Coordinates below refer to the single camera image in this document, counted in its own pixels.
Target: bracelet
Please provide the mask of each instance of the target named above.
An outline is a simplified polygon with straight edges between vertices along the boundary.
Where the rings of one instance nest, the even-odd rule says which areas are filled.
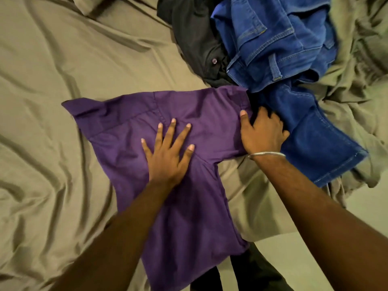
[[[257,156],[257,155],[278,155],[278,156],[284,156],[284,157],[286,157],[285,154],[280,153],[280,152],[264,151],[264,152],[257,152],[257,153],[250,154],[250,155],[248,155],[248,158],[249,158],[249,159],[252,159],[253,156]]]

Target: person's right arm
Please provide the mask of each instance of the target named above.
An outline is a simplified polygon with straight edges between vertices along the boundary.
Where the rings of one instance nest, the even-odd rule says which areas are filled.
[[[241,112],[249,154],[280,151],[289,132],[276,114],[260,108],[253,126]],[[255,156],[333,289],[388,290],[388,239],[335,203],[282,156]]]

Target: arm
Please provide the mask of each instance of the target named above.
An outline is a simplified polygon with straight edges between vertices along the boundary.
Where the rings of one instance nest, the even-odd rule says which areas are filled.
[[[185,175],[194,151],[194,146],[190,145],[179,160],[179,151],[191,126],[188,125],[171,146],[175,124],[173,119],[164,140],[163,126],[159,124],[154,154],[142,139],[150,182],[75,260],[51,291],[127,290],[148,232],[168,194]]]
[[[261,108],[253,125],[241,112],[241,136],[248,153],[280,151],[289,132],[277,115]],[[388,239],[314,185],[282,156],[255,156],[273,184],[308,249],[334,290],[386,290]]]

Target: blue jeans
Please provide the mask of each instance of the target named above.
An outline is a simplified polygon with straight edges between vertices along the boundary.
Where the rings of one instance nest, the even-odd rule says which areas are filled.
[[[228,75],[279,114],[291,133],[282,152],[319,187],[367,156],[298,87],[321,78],[336,58],[329,9],[330,0],[224,0],[211,16],[231,57]]]

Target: purple shirt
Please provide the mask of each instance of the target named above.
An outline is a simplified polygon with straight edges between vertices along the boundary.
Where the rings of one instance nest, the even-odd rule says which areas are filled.
[[[246,90],[237,86],[190,92],[144,92],[105,102],[87,98],[62,103],[92,143],[123,211],[148,182],[140,138],[151,148],[159,122],[175,136],[192,124],[183,149],[196,150],[182,183],[169,195],[150,230],[142,259],[154,291],[178,291],[248,244],[236,231],[217,163],[246,152],[239,112],[251,115]]]

